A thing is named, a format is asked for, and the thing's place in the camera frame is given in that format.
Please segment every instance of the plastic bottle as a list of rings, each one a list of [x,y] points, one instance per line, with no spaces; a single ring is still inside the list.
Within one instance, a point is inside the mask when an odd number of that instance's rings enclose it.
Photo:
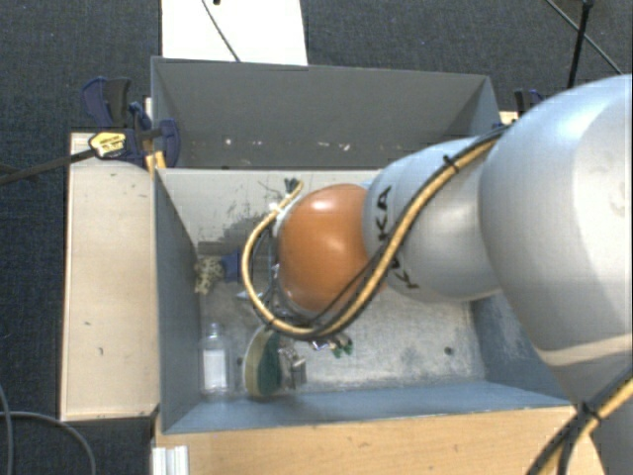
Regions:
[[[201,340],[201,392],[205,396],[225,395],[229,391],[228,349],[222,326],[210,323]]]

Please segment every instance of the wooden board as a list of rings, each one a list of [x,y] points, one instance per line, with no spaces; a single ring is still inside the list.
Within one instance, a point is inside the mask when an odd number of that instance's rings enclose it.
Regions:
[[[163,435],[156,446],[188,445],[191,475],[429,473],[523,474],[571,407],[316,427]],[[590,440],[570,473],[602,475]]]
[[[60,416],[147,416],[159,399],[149,174],[91,158],[68,177]]]

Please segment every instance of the gray bin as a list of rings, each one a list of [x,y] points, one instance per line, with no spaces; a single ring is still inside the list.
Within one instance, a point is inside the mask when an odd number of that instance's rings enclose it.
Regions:
[[[361,182],[432,143],[476,135],[498,120],[485,76],[154,58],[155,121],[181,131],[179,168],[154,188],[161,423],[166,433],[271,428],[567,404],[503,296],[419,304],[382,293],[350,328],[355,352],[298,350],[309,383],[267,401],[199,393],[198,342],[226,326],[238,372],[260,325],[239,284],[194,292],[201,254],[241,247],[279,199],[283,179],[307,189]]]

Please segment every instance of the bin floor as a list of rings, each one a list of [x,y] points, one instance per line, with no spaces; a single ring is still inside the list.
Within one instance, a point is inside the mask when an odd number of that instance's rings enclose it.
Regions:
[[[263,280],[255,272],[255,284]],[[235,394],[243,395],[241,363],[261,321],[249,301],[237,298],[243,287],[218,283],[201,295],[202,325],[220,322],[230,343]],[[334,357],[298,341],[307,359],[308,384],[300,392],[331,392],[408,385],[433,385],[482,380],[480,355],[468,303],[423,304],[386,289],[346,331],[353,340],[351,355]]]

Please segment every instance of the yellow cable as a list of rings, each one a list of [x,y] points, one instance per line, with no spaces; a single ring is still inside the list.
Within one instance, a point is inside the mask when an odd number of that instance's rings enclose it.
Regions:
[[[303,188],[303,183],[295,188],[295,190],[288,195],[284,200],[279,204],[275,210],[273,210],[270,214],[262,220],[262,222],[255,228],[255,230],[248,237],[246,244],[244,246],[244,250],[241,256],[241,275],[242,280],[244,282],[244,287],[246,289],[246,293],[250,298],[253,306],[259,312],[259,314],[264,318],[264,320],[277,329],[280,332],[290,333],[290,334],[298,334],[298,335],[310,335],[313,333],[318,333],[319,337],[326,336],[328,334],[336,333],[341,329],[344,324],[352,319],[354,315],[358,313],[358,311],[363,307],[366,301],[369,300],[371,295],[374,293],[376,288],[380,285],[381,280],[385,276],[387,270],[389,269],[396,252],[398,251],[403,239],[407,235],[408,230],[411,225],[415,221],[418,213],[424,208],[424,206],[433,198],[433,196],[459,171],[459,169],[466,167],[468,164],[473,162],[480,155],[488,151],[495,143],[497,139],[489,140],[481,142],[479,145],[476,145],[465,153],[463,156],[454,160],[453,165],[451,167],[446,167],[433,181],[424,188],[419,195],[413,200],[411,205],[408,207],[407,212],[403,216],[401,223],[396,227],[394,235],[390,239],[383,256],[378,261],[376,267],[372,275],[367,280],[365,286],[360,291],[360,293],[356,296],[354,303],[345,311],[345,313],[341,316],[340,319],[335,321],[332,325],[326,326],[323,328],[300,328],[294,326],[292,324],[288,324],[283,320],[276,317],[266,305],[264,305],[259,297],[257,296],[257,292],[255,291],[251,276],[250,276],[250,254],[253,250],[255,242],[261,235],[261,233],[279,216],[279,213],[286,207],[292,200],[294,200],[300,193]]]
[[[624,385],[622,385],[622,387],[620,387],[618,391],[613,394],[613,396],[611,396],[598,410],[596,410],[597,415],[603,420],[606,419],[618,408],[620,408],[629,398],[631,398],[631,396],[633,396],[633,379],[629,378],[624,383]],[[566,428],[575,418],[576,416],[570,419],[570,421],[564,428]],[[585,425],[583,431],[581,431],[581,434],[578,437],[578,441],[591,434],[599,425],[600,422],[598,419],[591,418]],[[563,452],[563,446],[564,443],[561,443],[555,450],[552,451],[550,457],[538,470],[538,475],[547,475],[556,468],[561,457],[561,453]]]

